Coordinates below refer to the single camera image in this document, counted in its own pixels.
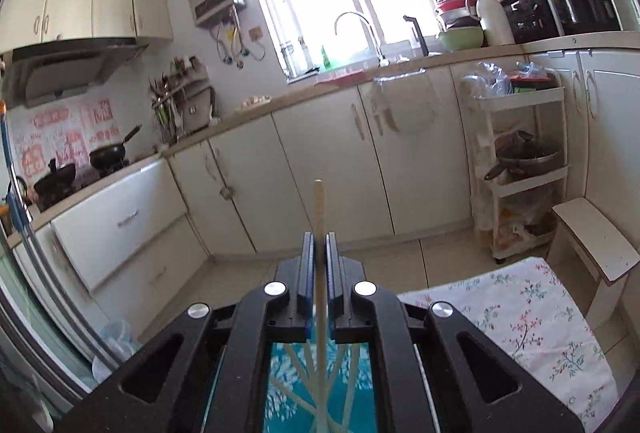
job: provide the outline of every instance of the white thermos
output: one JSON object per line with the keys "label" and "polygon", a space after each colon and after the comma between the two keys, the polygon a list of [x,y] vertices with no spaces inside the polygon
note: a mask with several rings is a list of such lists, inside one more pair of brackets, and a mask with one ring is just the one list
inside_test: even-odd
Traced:
{"label": "white thermos", "polygon": [[498,0],[478,0],[476,9],[489,46],[515,43],[509,19]]}

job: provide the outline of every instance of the range hood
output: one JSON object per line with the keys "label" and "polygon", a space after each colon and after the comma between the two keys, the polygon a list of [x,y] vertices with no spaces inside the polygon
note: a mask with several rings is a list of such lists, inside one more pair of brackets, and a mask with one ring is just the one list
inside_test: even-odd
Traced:
{"label": "range hood", "polygon": [[39,43],[4,54],[2,98],[9,108],[49,103],[101,85],[146,45],[135,38],[85,38]]}

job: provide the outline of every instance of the round metal bolt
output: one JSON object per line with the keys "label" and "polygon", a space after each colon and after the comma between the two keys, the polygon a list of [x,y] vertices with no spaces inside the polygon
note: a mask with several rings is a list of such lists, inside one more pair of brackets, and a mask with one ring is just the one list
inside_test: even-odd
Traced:
{"label": "round metal bolt", "polygon": [[356,294],[361,296],[371,296],[376,291],[376,284],[370,281],[359,281],[353,286]]}
{"label": "round metal bolt", "polygon": [[209,313],[209,306],[204,303],[194,303],[189,307],[187,313],[193,319],[204,318]]}
{"label": "round metal bolt", "polygon": [[453,307],[444,301],[438,301],[431,306],[433,312],[439,318],[448,318],[453,314]]}
{"label": "round metal bolt", "polygon": [[284,291],[286,291],[286,289],[287,286],[281,281],[272,281],[271,283],[267,283],[267,285],[264,286],[264,291],[269,296],[279,296],[280,294],[284,294]]}

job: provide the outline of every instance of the wall outlet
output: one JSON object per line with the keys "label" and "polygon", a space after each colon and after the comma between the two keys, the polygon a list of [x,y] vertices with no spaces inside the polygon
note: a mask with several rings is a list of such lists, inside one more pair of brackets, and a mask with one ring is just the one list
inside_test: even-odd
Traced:
{"label": "wall outlet", "polygon": [[249,38],[251,41],[256,42],[261,40],[264,34],[262,33],[262,28],[260,26],[252,27],[249,29]]}

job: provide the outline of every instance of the wooden stool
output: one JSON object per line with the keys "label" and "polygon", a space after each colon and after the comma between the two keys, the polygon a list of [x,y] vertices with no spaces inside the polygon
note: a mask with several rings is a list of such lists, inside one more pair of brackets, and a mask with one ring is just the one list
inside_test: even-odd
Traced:
{"label": "wooden stool", "polygon": [[562,261],[573,249],[584,262],[598,291],[584,317],[596,330],[611,317],[625,288],[626,277],[640,255],[622,233],[588,200],[577,198],[554,206],[558,230],[551,244],[547,263]]}

